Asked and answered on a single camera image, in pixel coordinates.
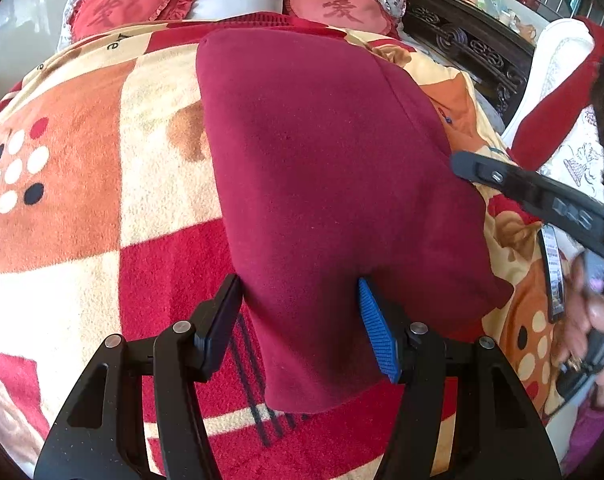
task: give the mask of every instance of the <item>person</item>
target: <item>person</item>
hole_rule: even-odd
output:
[[[573,260],[566,278],[566,318],[560,328],[553,359],[556,365],[569,356],[584,358],[587,334],[596,329],[604,332],[604,296],[585,293],[582,258]],[[604,430],[604,369],[596,384],[578,410],[578,418],[570,439],[570,448],[562,461],[565,475],[572,473],[588,455]]]

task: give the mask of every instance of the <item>plush blanket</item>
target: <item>plush blanket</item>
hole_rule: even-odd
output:
[[[51,57],[0,103],[0,442],[25,471],[107,335],[156,335],[232,272],[195,58],[210,30],[253,26],[330,36],[399,65],[430,98],[453,150],[509,161],[466,74],[374,34],[250,16],[133,25]],[[550,410],[557,394],[540,223],[494,190],[477,190],[492,273],[513,293],[458,336],[495,337],[536,407]],[[223,477],[372,478],[402,388],[383,381],[328,412],[280,413],[264,404],[263,369],[243,307],[222,369],[197,385]],[[450,456],[449,386],[434,471]],[[151,468],[161,471],[150,381],[144,420]]]

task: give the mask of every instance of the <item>purple sleeve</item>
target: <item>purple sleeve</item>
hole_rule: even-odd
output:
[[[569,451],[562,460],[562,471],[569,475],[580,465],[604,431],[604,410],[591,407],[588,396],[578,409],[578,417],[569,440]]]

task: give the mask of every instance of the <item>label tag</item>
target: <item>label tag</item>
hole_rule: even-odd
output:
[[[548,320],[559,321],[564,314],[564,277],[560,251],[557,248],[556,231],[553,226],[544,224],[538,233],[544,274],[546,275],[546,296],[548,298]]]

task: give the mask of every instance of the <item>maroon cushion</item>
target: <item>maroon cushion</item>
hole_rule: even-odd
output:
[[[343,40],[224,30],[200,43],[197,78],[271,408],[327,410],[381,379],[358,276],[442,333],[506,303],[484,202],[401,68]]]

